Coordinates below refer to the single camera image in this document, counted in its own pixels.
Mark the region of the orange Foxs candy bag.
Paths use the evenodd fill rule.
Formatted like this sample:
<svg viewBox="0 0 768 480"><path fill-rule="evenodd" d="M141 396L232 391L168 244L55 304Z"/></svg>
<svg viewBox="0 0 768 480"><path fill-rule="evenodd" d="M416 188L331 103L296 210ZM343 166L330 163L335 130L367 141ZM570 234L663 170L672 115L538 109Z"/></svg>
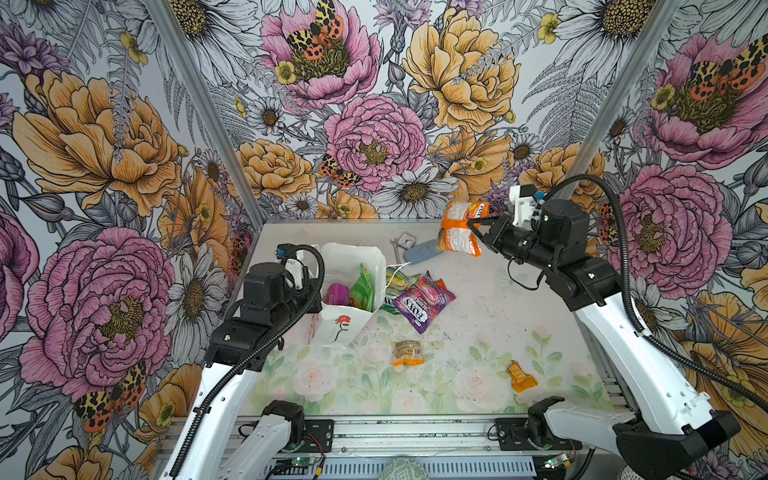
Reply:
<svg viewBox="0 0 768 480"><path fill-rule="evenodd" d="M469 221L484 219L488 214L487 202L451 202L440 224L436 250L480 257L480 242L469 228Z"/></svg>

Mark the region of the purple Lotte gummy bag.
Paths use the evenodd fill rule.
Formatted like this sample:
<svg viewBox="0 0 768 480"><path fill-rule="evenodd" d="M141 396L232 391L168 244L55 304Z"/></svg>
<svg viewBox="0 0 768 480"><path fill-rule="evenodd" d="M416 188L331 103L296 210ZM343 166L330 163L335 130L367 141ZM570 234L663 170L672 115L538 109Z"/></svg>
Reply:
<svg viewBox="0 0 768 480"><path fill-rule="evenodd" d="M323 302L333 306L350 305L350 288L342 283L333 283L326 291Z"/></svg>

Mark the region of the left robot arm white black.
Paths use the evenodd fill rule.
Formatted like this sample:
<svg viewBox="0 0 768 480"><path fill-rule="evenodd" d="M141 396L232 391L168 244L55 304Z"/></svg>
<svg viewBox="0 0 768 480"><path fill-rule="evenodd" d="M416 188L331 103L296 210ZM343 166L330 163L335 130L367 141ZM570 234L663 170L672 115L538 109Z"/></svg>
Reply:
<svg viewBox="0 0 768 480"><path fill-rule="evenodd" d="M302 317L320 307L324 262L317 262L315 275L302 267L298 276L296 283L285 261L250 268L242 296L211 337L194 404L159 478L255 479L282 449L300 441L302 408L274 401L246 440L225 453L267 356Z"/></svg>

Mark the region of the green Lays chips bag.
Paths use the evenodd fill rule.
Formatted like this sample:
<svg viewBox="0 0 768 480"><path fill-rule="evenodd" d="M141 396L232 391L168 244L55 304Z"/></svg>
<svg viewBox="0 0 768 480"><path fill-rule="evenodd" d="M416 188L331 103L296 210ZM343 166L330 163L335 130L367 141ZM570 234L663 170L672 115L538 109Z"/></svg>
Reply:
<svg viewBox="0 0 768 480"><path fill-rule="evenodd" d="M375 299L374 281L371 273L364 264L359 265L359 277L350 288L350 305L359 310L373 311Z"/></svg>

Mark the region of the white floral paper bag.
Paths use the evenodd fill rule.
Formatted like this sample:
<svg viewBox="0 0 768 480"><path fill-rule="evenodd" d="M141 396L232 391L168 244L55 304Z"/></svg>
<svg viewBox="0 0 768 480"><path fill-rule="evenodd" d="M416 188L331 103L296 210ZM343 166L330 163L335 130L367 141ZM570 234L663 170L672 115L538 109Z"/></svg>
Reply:
<svg viewBox="0 0 768 480"><path fill-rule="evenodd" d="M312 316L309 343L345 348L384 304L387 270L398 265L373 246L326 243L321 309Z"/></svg>

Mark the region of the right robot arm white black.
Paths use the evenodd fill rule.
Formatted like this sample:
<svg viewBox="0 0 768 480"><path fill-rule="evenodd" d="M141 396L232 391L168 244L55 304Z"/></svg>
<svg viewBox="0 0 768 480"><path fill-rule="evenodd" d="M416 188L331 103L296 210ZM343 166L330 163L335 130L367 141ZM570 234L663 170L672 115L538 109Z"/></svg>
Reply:
<svg viewBox="0 0 768 480"><path fill-rule="evenodd" d="M529 408L529 442L539 448L573 440L620 456L644 479L666 479L740 431L735 416L718 411L677 362L653 346L642 321L632 322L632 297L606 260L586 251L588 215L568 200L550 200L521 214L470 219L469 229L490 250L538 268L574 314L582 333L615 374L629 404L613 412L550 396Z"/></svg>

